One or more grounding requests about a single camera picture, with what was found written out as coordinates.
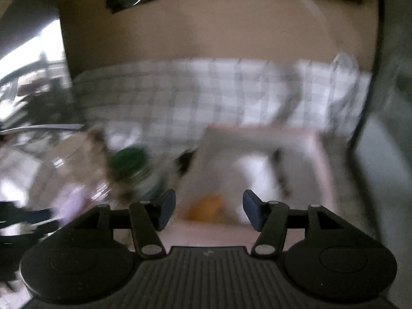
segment green jar lid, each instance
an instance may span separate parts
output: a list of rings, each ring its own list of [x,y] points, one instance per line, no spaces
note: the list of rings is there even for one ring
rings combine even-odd
[[[109,159],[117,180],[129,180],[142,170],[147,170],[149,155],[144,148],[128,147]]]

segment plaid cloth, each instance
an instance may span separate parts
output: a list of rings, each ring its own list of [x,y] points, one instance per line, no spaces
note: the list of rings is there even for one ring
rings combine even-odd
[[[109,147],[146,144],[156,156],[195,147],[210,124],[286,124],[349,137],[370,74],[347,59],[298,61],[183,59],[87,71],[73,92],[89,124],[103,124]]]

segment green lid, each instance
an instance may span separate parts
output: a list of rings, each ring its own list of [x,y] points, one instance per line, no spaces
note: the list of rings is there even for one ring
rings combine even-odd
[[[149,155],[144,148],[128,147],[109,159],[117,180],[128,180],[147,168]]]

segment white and gray checkered fabric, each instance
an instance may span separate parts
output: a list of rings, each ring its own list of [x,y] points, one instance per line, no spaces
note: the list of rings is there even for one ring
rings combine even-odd
[[[287,124],[350,136],[370,74],[340,63],[183,59],[87,71],[73,83],[109,147],[144,143],[157,156],[195,147],[210,124]]]

